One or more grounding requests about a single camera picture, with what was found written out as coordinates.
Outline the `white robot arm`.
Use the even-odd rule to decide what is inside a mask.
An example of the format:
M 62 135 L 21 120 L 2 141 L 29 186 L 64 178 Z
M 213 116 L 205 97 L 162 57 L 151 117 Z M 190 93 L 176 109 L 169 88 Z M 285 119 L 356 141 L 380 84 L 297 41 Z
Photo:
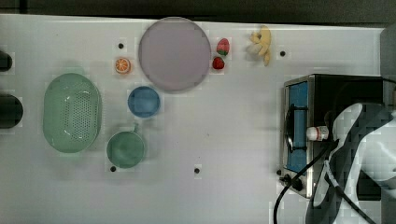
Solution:
M 381 104 L 354 104 L 333 120 L 332 146 L 305 224 L 376 224 L 360 206 L 361 173 L 395 194 L 395 117 Z

